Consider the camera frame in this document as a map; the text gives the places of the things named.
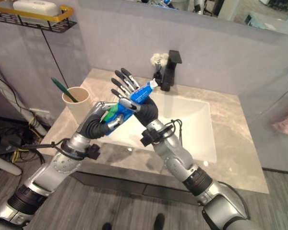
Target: white box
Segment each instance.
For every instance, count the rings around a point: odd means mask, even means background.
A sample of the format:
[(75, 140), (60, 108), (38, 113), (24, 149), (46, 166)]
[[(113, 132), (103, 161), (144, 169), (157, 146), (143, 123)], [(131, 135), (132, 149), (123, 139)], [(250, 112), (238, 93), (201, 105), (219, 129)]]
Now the white box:
[[(24, 11), (29, 13), (37, 13), (46, 16), (57, 16), (60, 14), (59, 7), (53, 2), (42, 0), (18, 0), (13, 3), (14, 10)], [(49, 27), (46, 20), (35, 19), (30, 17), (21, 17), (24, 23), (39, 24)], [(57, 22), (50, 22), (50, 25), (54, 25)]]

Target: shoe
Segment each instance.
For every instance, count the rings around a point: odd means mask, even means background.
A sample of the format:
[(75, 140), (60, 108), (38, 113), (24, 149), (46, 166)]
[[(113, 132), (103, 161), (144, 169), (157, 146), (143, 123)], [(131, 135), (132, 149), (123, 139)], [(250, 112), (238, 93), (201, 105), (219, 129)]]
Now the shoe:
[(164, 220), (164, 215), (162, 213), (159, 213), (154, 223), (154, 230), (162, 230), (164, 226)]
[(102, 230), (112, 230), (112, 225), (110, 223), (105, 223), (104, 226), (102, 226)]

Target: white sink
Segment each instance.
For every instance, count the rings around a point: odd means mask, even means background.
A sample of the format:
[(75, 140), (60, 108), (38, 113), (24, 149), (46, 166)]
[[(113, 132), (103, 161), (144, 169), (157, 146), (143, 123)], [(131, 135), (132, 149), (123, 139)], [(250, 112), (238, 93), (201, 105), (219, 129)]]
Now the white sink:
[[(209, 103), (152, 93), (151, 98), (159, 109), (159, 120), (164, 124), (171, 119), (182, 121), (182, 144), (195, 160), (216, 162), (216, 147), (213, 136)], [(146, 147), (140, 142), (145, 128), (135, 118), (130, 117), (109, 136), (98, 139), (100, 142), (123, 145), (153, 151), (153, 146)], [(176, 123), (176, 136), (179, 125)]]

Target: mirror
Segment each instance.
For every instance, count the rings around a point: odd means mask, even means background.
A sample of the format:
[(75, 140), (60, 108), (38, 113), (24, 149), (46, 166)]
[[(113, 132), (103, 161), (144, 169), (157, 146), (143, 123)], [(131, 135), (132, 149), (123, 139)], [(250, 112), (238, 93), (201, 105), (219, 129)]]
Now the mirror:
[(288, 0), (129, 0), (288, 34)]

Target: robot finger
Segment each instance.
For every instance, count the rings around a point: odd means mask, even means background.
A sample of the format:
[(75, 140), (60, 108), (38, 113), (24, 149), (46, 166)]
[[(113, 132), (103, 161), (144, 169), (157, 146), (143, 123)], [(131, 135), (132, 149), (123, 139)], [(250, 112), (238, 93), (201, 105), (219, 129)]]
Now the robot finger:
[(110, 121), (109, 123), (107, 123), (107, 126), (111, 131), (113, 131), (118, 126), (120, 126), (123, 122), (124, 122), (124, 115), (120, 114), (113, 121)]
[(132, 85), (132, 83), (130, 82), (130, 80), (121, 72), (119, 72), (118, 70), (115, 71), (116, 76), (118, 76), (128, 87), (128, 89), (133, 92), (135, 91), (134, 86)]
[(128, 70), (126, 70), (125, 68), (121, 68), (120, 70), (123, 74), (127, 76), (135, 89), (138, 89), (140, 87), (139, 83), (132, 77), (132, 74)]
[(117, 96), (118, 98), (123, 98), (123, 96), (122, 96), (119, 92), (117, 92), (117, 90), (111, 89), (111, 92), (112, 92), (115, 96)]
[(84, 120), (86, 120), (88, 117), (92, 115), (97, 115), (98, 117), (102, 117), (106, 111), (110, 110), (113, 106), (115, 106), (117, 103), (112, 102), (97, 102), (93, 108), (90, 110), (88, 115)]
[(118, 80), (111, 78), (111, 81), (125, 94), (126, 97), (130, 95), (131, 91), (124, 87)]
[(141, 105), (129, 100), (128, 98), (120, 98), (119, 103), (124, 106), (126, 109), (130, 109), (134, 111), (135, 113), (139, 112), (141, 110)]

